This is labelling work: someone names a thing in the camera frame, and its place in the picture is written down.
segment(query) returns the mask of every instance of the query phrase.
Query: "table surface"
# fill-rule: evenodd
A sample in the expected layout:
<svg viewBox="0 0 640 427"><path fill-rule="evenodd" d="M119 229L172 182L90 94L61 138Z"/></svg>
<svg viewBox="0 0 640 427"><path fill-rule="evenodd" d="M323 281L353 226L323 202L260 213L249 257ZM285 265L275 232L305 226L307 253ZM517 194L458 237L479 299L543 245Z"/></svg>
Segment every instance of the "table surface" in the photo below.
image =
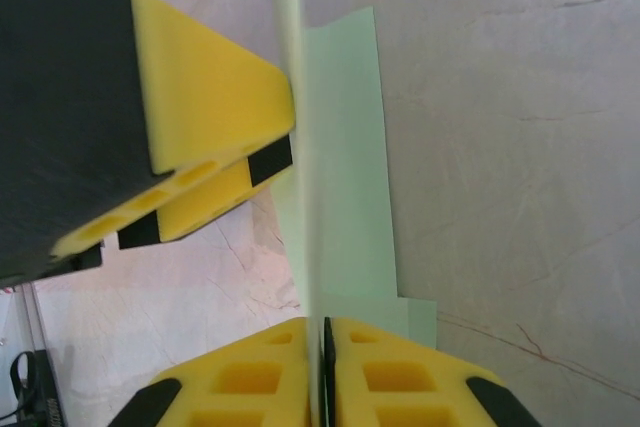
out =
<svg viewBox="0 0 640 427"><path fill-rule="evenodd" d="M167 1L278 62L271 0ZM637 425L640 0L305 3L375 8L399 293L438 301L439 348L544 425ZM298 312L268 195L38 290L74 426Z"/></svg>

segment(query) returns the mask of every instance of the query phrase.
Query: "yellow plastic block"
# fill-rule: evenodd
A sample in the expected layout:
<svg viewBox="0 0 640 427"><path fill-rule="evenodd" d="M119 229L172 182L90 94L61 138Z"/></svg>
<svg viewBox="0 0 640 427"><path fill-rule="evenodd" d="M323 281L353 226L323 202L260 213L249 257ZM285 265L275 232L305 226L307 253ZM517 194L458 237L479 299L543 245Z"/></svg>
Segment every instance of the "yellow plastic block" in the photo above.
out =
<svg viewBox="0 0 640 427"><path fill-rule="evenodd" d="M176 240L198 230L256 195L281 173L254 187L248 160L236 162L157 210L160 240Z"/></svg>
<svg viewBox="0 0 640 427"><path fill-rule="evenodd" d="M306 321L293 319L169 369L182 389L158 427L308 427Z"/></svg>
<svg viewBox="0 0 640 427"><path fill-rule="evenodd" d="M495 427L465 384L468 362L350 319L332 320L338 427Z"/></svg>
<svg viewBox="0 0 640 427"><path fill-rule="evenodd" d="M224 167L289 132L277 67L161 0L132 0L153 170Z"/></svg>

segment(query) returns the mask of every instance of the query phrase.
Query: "black cable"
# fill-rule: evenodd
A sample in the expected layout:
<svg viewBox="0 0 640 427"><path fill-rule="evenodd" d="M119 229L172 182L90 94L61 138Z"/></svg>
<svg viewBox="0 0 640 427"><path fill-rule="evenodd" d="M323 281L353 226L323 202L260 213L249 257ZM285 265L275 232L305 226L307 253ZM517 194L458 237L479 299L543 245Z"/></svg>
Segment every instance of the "black cable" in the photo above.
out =
<svg viewBox="0 0 640 427"><path fill-rule="evenodd" d="M20 359L25 356L27 359L27 385L22 385L22 379L20 378L20 372L18 368L20 366ZM25 410L29 404L33 401L36 393L38 392L38 368L36 365L36 356L33 352L22 352L11 363L9 369L9 375L11 376L11 384L13 385L13 393L18 399L18 407L13 412L0 417L0 421L7 420L14 415L18 415Z"/></svg>

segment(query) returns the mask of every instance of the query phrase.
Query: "yellow foam pad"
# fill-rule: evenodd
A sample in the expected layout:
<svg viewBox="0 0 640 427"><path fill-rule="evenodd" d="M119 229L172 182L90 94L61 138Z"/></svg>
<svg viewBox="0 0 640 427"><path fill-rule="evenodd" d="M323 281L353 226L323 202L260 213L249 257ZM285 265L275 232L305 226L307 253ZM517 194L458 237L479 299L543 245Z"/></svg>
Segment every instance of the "yellow foam pad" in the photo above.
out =
<svg viewBox="0 0 640 427"><path fill-rule="evenodd" d="M282 172L256 185L242 159L157 210L160 240L184 237L256 195Z"/></svg>
<svg viewBox="0 0 640 427"><path fill-rule="evenodd" d="M56 258L92 247L281 138L294 124L289 82L277 67L161 0L132 0L132 9L150 168L175 174L59 239L51 252ZM179 236L177 225L188 233L187 219L202 221L214 213L195 215L193 209L204 206L196 200L183 199L176 208L187 204L192 210L178 216L182 223L174 221L175 208L163 214L170 219L167 239Z"/></svg>
<svg viewBox="0 0 640 427"><path fill-rule="evenodd" d="M228 164L292 129L277 67L161 0L132 4L154 172Z"/></svg>
<svg viewBox="0 0 640 427"><path fill-rule="evenodd" d="M465 384L491 372L350 319L332 320L338 427L495 427Z"/></svg>
<svg viewBox="0 0 640 427"><path fill-rule="evenodd" d="M180 364L153 382L170 378L182 389L158 427L310 426L303 318Z"/></svg>

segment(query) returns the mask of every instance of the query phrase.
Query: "white table surface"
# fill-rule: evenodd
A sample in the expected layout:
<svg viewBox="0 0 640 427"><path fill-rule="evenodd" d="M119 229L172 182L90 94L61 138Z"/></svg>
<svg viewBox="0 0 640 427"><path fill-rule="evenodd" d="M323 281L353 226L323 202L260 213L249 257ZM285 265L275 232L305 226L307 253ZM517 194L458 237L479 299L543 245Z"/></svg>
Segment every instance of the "white table surface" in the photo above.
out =
<svg viewBox="0 0 640 427"><path fill-rule="evenodd" d="M277 61L270 0L168 1ZM638 425L640 0L306 0L372 4L400 293L544 425ZM268 196L39 291L73 426L297 313Z"/></svg>

